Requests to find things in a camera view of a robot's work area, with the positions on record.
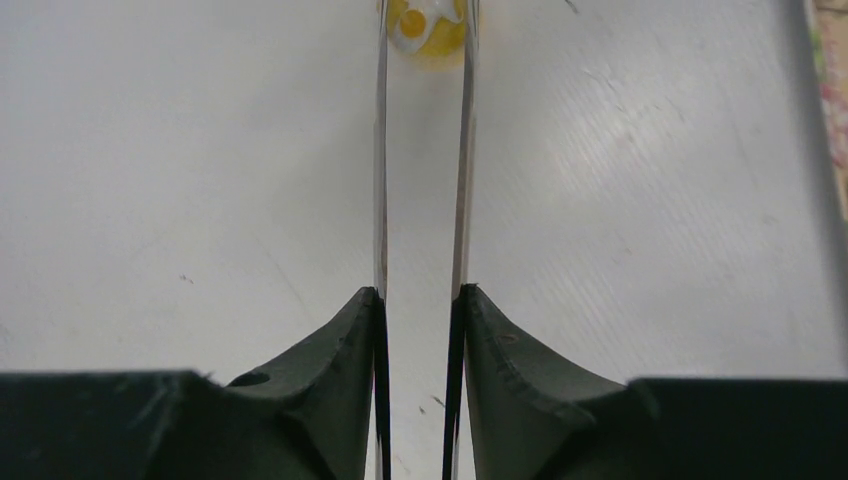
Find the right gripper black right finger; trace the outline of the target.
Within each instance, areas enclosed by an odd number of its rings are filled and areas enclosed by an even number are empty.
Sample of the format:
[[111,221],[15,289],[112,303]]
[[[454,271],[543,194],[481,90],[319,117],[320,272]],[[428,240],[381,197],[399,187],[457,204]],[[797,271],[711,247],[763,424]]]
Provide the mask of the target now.
[[452,305],[481,479],[843,479],[843,380],[619,384],[514,324],[478,286]]

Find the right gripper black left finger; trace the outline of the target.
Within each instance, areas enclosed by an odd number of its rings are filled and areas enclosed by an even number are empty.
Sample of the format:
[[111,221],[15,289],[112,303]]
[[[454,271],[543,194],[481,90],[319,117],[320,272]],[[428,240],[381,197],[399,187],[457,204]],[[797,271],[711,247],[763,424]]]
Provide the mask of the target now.
[[325,325],[220,385],[190,370],[1,377],[5,479],[391,475],[385,304],[364,287]]

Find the metal tongs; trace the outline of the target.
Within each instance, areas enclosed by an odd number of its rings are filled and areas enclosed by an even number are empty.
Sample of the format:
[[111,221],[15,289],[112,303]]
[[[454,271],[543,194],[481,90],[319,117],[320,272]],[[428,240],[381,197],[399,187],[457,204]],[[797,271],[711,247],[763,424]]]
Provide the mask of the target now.
[[[461,319],[460,296],[467,283],[470,217],[473,197],[473,174],[476,143],[476,78],[479,65],[478,1],[468,1],[466,36],[463,51],[463,90],[457,162],[457,190],[451,270],[451,310],[447,353],[444,428],[442,438],[441,477],[455,479],[458,472],[460,408],[462,404],[465,327]],[[376,412],[376,445],[379,448],[375,475],[389,477],[390,407],[389,346],[386,296],[388,289],[388,202],[387,202],[387,81],[389,42],[385,17],[378,12],[377,71],[375,122],[373,137],[373,277],[381,308],[382,332],[374,357]]]

